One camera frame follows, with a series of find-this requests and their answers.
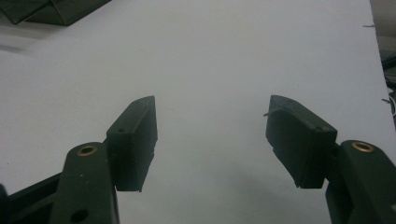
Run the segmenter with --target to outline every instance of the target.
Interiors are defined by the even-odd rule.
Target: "wire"
[[[396,115],[396,103],[395,103],[395,100],[393,100],[393,98],[392,97],[389,97],[389,99],[392,101],[392,103],[393,103],[393,108],[394,108],[394,110],[395,110],[395,112],[393,112],[393,117],[395,117],[395,115]]]

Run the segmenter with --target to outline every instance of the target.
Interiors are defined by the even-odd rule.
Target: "white surface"
[[[133,100],[155,95],[159,141],[121,223],[330,223],[264,132],[271,94],[396,160],[369,0],[114,0],[68,28],[1,20],[0,180],[62,171]]]

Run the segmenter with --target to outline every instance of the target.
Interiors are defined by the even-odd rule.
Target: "white table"
[[[0,20],[0,181],[62,171],[123,109],[155,95],[159,141],[121,223],[330,223],[265,139],[271,94],[396,161],[369,0],[114,0],[63,28]]]

